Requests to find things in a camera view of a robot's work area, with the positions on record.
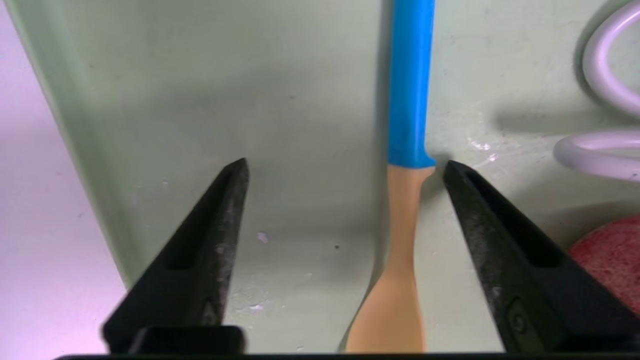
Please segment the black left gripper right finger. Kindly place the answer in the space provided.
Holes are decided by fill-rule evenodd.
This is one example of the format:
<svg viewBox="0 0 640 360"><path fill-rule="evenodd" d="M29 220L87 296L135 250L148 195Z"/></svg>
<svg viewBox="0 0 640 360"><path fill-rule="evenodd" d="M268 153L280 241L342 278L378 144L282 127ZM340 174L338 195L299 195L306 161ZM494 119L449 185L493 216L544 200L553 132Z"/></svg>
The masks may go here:
<svg viewBox="0 0 640 360"><path fill-rule="evenodd" d="M477 171L443 182L507 353L638 353L639 318Z"/></svg>

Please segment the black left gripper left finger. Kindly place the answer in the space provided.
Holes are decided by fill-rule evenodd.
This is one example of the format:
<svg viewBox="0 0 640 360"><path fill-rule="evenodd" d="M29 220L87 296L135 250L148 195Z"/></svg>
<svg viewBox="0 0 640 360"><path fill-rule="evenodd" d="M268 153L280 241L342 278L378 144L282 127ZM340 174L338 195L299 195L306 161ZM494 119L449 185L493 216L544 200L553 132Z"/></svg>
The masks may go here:
<svg viewBox="0 0 640 360"><path fill-rule="evenodd" d="M103 324L110 353L244 353L223 319L249 181L245 158L218 173Z"/></svg>

